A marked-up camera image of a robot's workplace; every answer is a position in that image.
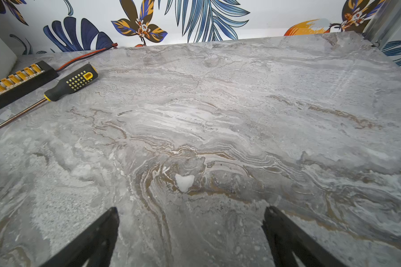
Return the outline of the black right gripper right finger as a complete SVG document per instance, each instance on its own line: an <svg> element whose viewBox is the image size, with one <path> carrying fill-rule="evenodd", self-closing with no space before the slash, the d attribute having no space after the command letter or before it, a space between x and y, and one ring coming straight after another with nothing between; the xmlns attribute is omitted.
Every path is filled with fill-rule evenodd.
<svg viewBox="0 0 401 267"><path fill-rule="evenodd" d="M344 266L275 206L266 208L262 229L277 267L297 267L296 258L306 267Z"/></svg>

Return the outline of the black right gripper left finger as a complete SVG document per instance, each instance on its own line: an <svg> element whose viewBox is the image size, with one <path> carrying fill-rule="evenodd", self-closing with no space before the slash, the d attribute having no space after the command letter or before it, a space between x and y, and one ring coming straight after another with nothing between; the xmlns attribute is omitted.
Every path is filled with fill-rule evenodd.
<svg viewBox="0 0 401 267"><path fill-rule="evenodd" d="M119 223L118 209L108 209L42 266L108 267L117 242Z"/></svg>

